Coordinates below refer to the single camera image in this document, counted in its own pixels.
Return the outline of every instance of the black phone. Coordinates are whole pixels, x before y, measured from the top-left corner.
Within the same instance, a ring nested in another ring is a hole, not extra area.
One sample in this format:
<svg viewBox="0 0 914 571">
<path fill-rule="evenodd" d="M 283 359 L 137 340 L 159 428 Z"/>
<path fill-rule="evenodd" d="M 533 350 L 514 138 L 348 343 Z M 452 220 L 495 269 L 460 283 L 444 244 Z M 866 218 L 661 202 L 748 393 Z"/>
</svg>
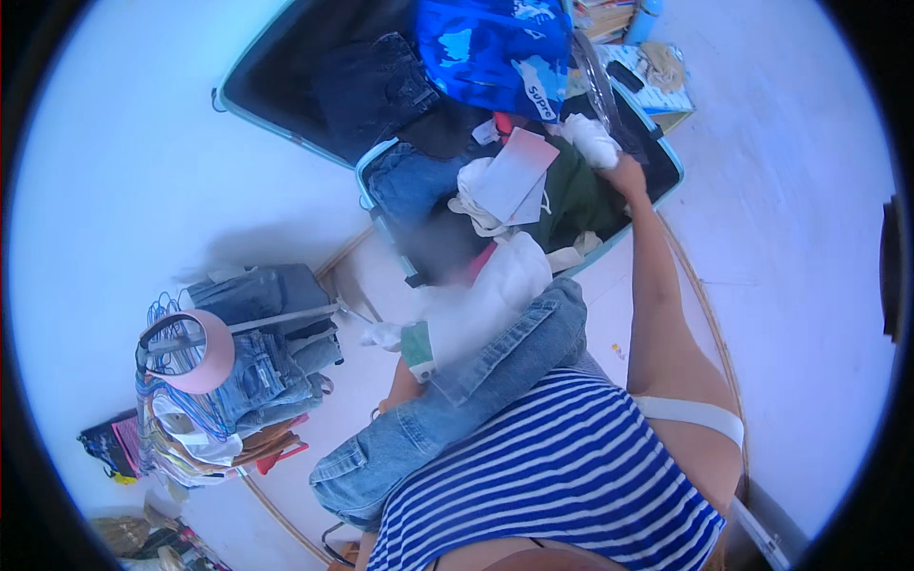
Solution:
<svg viewBox="0 0 914 571">
<path fill-rule="evenodd" d="M 638 79 L 638 76 L 626 68 L 620 61 L 613 60 L 606 66 L 606 73 L 617 79 L 625 89 L 632 93 L 637 93 L 644 87 L 644 82 Z"/>
</svg>

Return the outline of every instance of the pink hat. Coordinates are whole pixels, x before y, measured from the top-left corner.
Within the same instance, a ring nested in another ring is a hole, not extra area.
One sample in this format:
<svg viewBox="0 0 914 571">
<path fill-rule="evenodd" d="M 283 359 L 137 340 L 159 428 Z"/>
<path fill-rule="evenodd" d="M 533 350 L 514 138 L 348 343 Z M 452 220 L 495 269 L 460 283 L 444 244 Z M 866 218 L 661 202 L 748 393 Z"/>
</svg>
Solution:
<svg viewBox="0 0 914 571">
<path fill-rule="evenodd" d="M 151 372 L 169 385 L 193 395 L 203 395 L 218 388 L 229 378 L 232 366 L 235 364 L 235 342 L 232 339 L 229 327 L 216 315 L 203 310 L 186 310 L 170 313 L 159 321 L 150 325 L 140 334 L 140 343 L 136 346 L 136 366 L 140 373 L 146 374 L 146 358 L 150 353 L 149 342 L 165 327 L 183 319 L 192 319 L 199 323 L 205 335 L 207 347 L 203 358 L 192 370 L 178 375 L 166 375 Z M 174 351 L 180 349 L 177 340 L 163 340 L 153 342 L 155 345 L 174 343 Z"/>
</svg>

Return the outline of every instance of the pink visor hat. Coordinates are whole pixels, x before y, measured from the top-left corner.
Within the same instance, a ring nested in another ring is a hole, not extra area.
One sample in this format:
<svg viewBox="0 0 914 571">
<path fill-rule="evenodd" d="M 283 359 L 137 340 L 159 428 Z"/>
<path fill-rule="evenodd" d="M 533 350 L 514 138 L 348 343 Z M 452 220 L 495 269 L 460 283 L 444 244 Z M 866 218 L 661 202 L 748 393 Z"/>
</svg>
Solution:
<svg viewBox="0 0 914 571">
<path fill-rule="evenodd" d="M 164 328 L 181 320 L 191 319 L 199 323 L 203 336 L 181 337 L 153 341 L 153 337 Z M 166 315 L 150 325 L 140 334 L 136 345 L 136 367 L 141 375 L 147 374 L 146 363 L 150 356 L 180 351 L 205 343 L 203 358 L 192 370 L 178 375 L 167 375 L 148 371 L 169 385 L 192 395 L 203 395 L 215 390 L 229 378 L 235 364 L 235 342 L 229 327 L 216 315 L 203 310 L 186 310 Z"/>
</svg>

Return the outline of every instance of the open suitcase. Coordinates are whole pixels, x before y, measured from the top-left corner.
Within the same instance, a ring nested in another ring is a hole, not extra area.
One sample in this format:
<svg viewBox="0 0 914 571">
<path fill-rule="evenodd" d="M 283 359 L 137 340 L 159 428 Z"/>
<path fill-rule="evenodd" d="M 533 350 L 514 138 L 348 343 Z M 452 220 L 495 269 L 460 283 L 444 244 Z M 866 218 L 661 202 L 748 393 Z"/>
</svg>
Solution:
<svg viewBox="0 0 914 571">
<path fill-rule="evenodd" d="M 361 206 L 371 214 L 382 235 L 398 248 L 406 281 L 417 287 L 429 282 L 427 271 L 404 253 L 406 248 L 399 243 L 402 239 L 398 240 L 402 233 L 398 233 L 396 223 L 368 192 L 368 174 L 398 139 L 379 143 L 354 164 L 348 163 L 328 131 L 327 122 L 332 118 L 324 117 L 316 101 L 309 99 L 309 73 L 316 69 L 316 60 L 331 49 L 352 41 L 372 41 L 390 31 L 398 31 L 409 39 L 413 33 L 412 5 L 413 0 L 291 0 L 254 38 L 221 85 L 214 89 L 213 105 L 328 160 L 354 168 L 362 194 Z M 643 148 L 648 194 L 656 207 L 680 184 L 683 167 L 662 130 L 634 102 L 631 93 L 605 73 L 605 62 L 598 61 L 586 42 L 582 34 L 576 34 L 573 54 L 590 80 L 591 92 L 587 95 L 590 110 L 609 127 L 612 121 L 608 115 L 618 109 L 615 120 Z M 566 270 L 563 275 L 586 268 L 621 240 L 630 227 L 626 223 L 598 232 L 602 246 L 588 254 L 583 264 Z"/>
</svg>

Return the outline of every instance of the white strap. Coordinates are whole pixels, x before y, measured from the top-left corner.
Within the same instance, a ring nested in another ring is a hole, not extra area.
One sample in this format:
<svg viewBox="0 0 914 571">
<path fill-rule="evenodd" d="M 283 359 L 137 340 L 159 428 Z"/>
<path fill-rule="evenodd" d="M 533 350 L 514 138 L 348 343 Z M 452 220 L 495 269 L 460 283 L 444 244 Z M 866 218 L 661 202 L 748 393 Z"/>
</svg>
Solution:
<svg viewBox="0 0 914 571">
<path fill-rule="evenodd" d="M 708 427 L 733 440 L 742 450 L 743 426 L 738 416 L 715 405 L 660 397 L 632 397 L 646 418 L 678 420 Z"/>
</svg>

